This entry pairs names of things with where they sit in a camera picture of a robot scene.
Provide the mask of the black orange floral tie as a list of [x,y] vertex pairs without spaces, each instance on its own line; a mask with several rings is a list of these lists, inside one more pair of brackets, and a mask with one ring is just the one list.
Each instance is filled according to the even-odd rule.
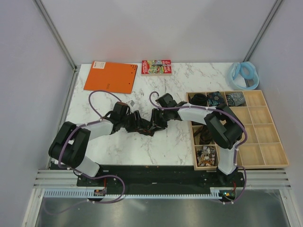
[[153,136],[155,132],[165,130],[165,127],[152,125],[146,119],[131,119],[125,129],[128,133],[137,132],[142,135]]

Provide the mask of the brown tie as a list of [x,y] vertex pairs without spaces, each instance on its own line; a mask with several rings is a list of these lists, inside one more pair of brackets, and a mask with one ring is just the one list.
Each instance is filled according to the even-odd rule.
[[193,134],[195,145],[209,145],[213,142],[213,137],[207,126],[199,127]]

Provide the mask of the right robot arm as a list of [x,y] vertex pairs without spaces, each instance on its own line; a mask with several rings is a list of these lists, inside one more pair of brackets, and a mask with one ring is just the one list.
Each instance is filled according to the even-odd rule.
[[206,125],[214,142],[220,147],[220,161],[217,167],[217,181],[222,186],[228,186],[234,180],[234,173],[238,169],[237,152],[239,146],[246,142],[248,134],[244,124],[226,104],[215,107],[194,105],[189,102],[177,103],[171,94],[159,96],[150,103],[160,110],[165,121],[178,120],[196,122]]

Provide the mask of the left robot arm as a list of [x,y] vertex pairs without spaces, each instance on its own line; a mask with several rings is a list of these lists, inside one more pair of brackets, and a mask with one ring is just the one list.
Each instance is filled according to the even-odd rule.
[[128,104],[117,102],[114,109],[99,120],[80,125],[65,122],[50,145],[48,154],[58,161],[59,167],[63,164],[71,167],[87,175],[93,186],[99,186],[104,181],[104,175],[99,171],[99,164],[86,156],[89,141],[112,135],[121,128],[127,132],[144,130],[148,124],[138,110],[131,112]]

